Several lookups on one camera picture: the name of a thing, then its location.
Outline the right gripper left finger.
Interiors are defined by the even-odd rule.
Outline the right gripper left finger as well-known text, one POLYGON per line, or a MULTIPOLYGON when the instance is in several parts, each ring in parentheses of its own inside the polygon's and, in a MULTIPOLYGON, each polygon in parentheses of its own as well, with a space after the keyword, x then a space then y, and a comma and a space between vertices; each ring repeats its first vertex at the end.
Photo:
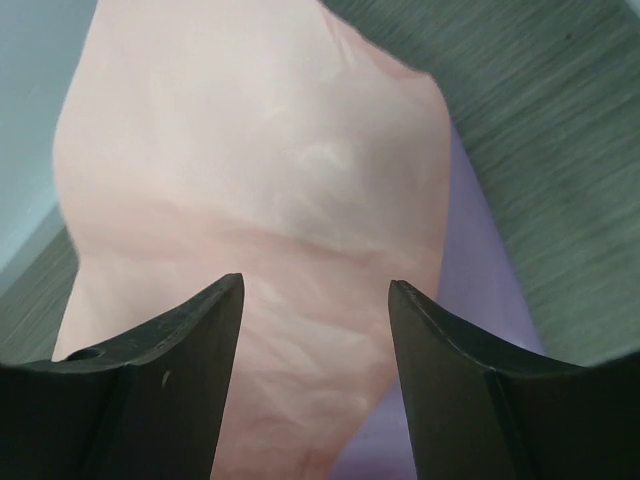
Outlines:
POLYGON ((3 366, 2 477, 208 478, 243 301, 229 274, 63 361, 3 366))

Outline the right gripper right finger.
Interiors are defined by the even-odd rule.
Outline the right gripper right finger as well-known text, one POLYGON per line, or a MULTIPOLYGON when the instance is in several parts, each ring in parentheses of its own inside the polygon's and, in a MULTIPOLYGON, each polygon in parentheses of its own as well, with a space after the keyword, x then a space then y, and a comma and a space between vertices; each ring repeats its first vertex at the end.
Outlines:
POLYGON ((513 345, 391 284, 390 323, 421 479, 635 479, 639 357, 591 367, 513 345))

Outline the purple pink wrapping paper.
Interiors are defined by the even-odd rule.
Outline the purple pink wrapping paper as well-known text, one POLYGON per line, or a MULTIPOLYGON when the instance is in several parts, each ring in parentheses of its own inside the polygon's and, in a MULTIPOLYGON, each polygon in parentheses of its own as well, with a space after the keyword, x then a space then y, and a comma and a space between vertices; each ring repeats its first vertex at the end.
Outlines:
POLYGON ((317 1, 99 2, 54 167, 55 359, 243 275, 217 479, 415 477, 394 279, 540 349, 438 86, 317 1))

